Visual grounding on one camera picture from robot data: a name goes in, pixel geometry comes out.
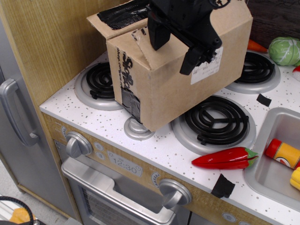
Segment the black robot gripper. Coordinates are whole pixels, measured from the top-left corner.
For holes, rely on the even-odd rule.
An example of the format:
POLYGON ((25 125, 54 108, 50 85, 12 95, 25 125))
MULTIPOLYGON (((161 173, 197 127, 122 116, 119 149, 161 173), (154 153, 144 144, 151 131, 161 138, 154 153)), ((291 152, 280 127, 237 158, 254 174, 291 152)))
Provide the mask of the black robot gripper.
POLYGON ((222 44, 210 23, 210 14, 222 7, 221 0, 149 1, 148 31, 153 49, 161 48, 173 34, 189 47, 180 68, 182 75, 190 75, 205 61, 210 63, 222 44))

